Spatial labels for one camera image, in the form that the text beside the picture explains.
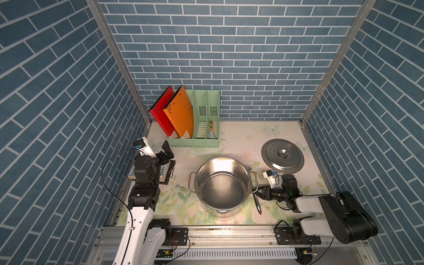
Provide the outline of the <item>steel ladle spoon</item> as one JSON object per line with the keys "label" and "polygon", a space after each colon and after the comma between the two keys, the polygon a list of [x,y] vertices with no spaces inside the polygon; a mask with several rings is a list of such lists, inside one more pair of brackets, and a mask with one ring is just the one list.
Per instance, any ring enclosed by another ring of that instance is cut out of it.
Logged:
{"label": "steel ladle spoon", "polygon": [[[252,172],[252,168],[250,166],[247,166],[246,169],[247,169],[248,172]],[[257,209],[259,215],[261,215],[262,214],[262,208],[261,208],[261,205],[258,201],[258,197],[257,197],[255,192],[253,193],[253,198],[254,198],[254,201],[255,201],[256,209]]]}

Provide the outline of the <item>stainless steel pot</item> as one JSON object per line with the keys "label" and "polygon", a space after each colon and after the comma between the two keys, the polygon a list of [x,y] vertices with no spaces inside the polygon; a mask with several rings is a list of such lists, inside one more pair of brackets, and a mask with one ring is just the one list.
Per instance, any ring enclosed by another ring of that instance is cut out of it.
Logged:
{"label": "stainless steel pot", "polygon": [[236,159],[215,157],[190,172],[188,190],[209,209],[225,214],[240,208],[258,191],[258,177]]}

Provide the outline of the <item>steel pot lid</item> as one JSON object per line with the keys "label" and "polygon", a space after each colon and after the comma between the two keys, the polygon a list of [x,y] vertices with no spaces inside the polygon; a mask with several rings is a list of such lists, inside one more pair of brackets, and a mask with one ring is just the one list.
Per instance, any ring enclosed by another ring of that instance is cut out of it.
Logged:
{"label": "steel pot lid", "polygon": [[304,155],[294,143],[284,139],[271,139],[261,148],[264,163],[274,171],[294,174],[304,166]]}

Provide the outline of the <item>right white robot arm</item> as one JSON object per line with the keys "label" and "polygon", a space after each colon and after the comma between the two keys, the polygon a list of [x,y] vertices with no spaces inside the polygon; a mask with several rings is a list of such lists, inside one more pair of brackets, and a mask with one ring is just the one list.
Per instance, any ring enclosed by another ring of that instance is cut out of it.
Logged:
{"label": "right white robot arm", "polygon": [[350,244],[378,235],[376,222],[350,192],[305,195],[291,174],[282,175],[279,183],[280,187],[264,185],[252,190],[260,214],[259,199],[284,202],[285,210],[304,214],[292,224],[284,227],[277,224],[274,227],[278,244],[320,244],[322,237],[332,237],[342,244]]}

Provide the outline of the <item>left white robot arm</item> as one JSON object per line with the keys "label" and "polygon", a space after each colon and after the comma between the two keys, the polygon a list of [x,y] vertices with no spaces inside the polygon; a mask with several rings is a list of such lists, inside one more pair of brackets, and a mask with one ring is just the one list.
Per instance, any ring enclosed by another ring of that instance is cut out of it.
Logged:
{"label": "left white robot arm", "polygon": [[169,163],[174,154],[165,141],[162,151],[152,153],[146,139],[135,142],[141,146],[134,160],[135,185],[127,208],[127,222],[115,256],[115,265],[153,265],[166,240],[171,237],[169,219],[154,219],[154,211],[160,195],[161,166]]}

